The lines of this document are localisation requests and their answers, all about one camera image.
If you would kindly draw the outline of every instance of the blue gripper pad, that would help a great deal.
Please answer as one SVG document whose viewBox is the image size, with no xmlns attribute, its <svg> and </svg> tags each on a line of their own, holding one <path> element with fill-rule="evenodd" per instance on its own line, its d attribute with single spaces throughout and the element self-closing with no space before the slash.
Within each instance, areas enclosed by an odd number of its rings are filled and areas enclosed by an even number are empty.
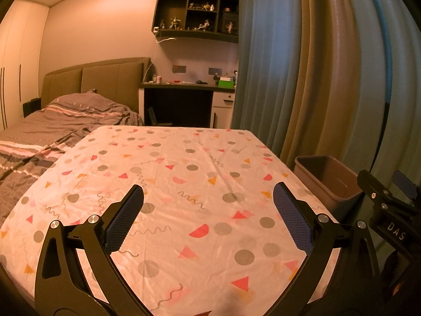
<svg viewBox="0 0 421 316">
<path fill-rule="evenodd" d="M 310 255 L 313 250 L 313 230 L 298 209 L 293 198 L 280 183 L 273 188 L 273 202 L 297 248 Z"/>
<path fill-rule="evenodd" d="M 105 234 L 106 244 L 104 249 L 106 253 L 110 254 L 120 249 L 127 233 L 142 209 L 143 201 L 144 193 L 140 187 L 134 188 L 131 194 L 127 196 L 127 199 L 123 199 L 123 206 L 111 221 Z"/>
<path fill-rule="evenodd" d="M 396 171 L 393 174 L 393 182 L 410 200 L 415 200 L 418 197 L 416 186 L 402 172 Z"/>
</svg>

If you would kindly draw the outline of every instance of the gray trash bin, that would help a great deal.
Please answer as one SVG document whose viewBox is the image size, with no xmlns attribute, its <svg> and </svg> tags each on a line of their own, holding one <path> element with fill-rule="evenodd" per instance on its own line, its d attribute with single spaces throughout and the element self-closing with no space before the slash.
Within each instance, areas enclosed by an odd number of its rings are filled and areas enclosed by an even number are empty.
<svg viewBox="0 0 421 316">
<path fill-rule="evenodd" d="M 357 174 L 331 156 L 297 157 L 294 174 L 339 222 L 363 193 Z"/>
</svg>

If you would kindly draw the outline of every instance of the wardrobe handle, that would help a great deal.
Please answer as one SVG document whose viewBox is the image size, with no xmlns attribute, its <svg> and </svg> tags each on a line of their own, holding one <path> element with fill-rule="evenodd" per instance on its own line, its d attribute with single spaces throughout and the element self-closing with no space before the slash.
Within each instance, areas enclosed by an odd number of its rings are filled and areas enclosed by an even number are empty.
<svg viewBox="0 0 421 316">
<path fill-rule="evenodd" d="M 22 102 L 21 100 L 21 64 L 19 64 L 19 102 Z"/>
<path fill-rule="evenodd" d="M 5 107 L 5 104 L 4 104 L 4 72 L 5 72 L 5 68 L 3 67 L 3 112 L 4 112 L 4 122 L 5 122 L 6 128 L 7 128 L 6 107 Z"/>
<path fill-rule="evenodd" d="M 3 68 L 1 68 L 0 70 L 0 107 L 1 107 L 1 120 L 3 121 L 3 129 L 6 129 L 4 125 L 4 116 L 3 116 L 3 99 L 1 97 L 2 82 L 3 82 Z"/>
</svg>

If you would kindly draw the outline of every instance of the white wardrobe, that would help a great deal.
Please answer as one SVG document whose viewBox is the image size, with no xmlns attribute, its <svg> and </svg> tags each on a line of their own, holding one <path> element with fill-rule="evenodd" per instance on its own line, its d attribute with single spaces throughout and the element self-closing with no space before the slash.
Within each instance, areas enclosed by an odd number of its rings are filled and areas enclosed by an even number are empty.
<svg viewBox="0 0 421 316">
<path fill-rule="evenodd" d="M 0 131 L 23 119 L 22 104 L 38 97 L 39 50 L 48 10 L 15 0 L 0 24 Z"/>
</svg>

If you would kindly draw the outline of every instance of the brown headboard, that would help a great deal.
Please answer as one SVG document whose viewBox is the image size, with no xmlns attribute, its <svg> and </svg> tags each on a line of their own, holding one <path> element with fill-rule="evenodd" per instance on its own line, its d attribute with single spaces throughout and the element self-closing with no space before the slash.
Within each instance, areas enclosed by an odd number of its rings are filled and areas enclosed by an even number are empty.
<svg viewBox="0 0 421 316">
<path fill-rule="evenodd" d="M 62 95 L 96 89 L 98 94 L 138 112 L 139 84 L 150 63 L 149 57 L 121 58 L 49 72 L 44 76 L 41 107 Z"/>
</svg>

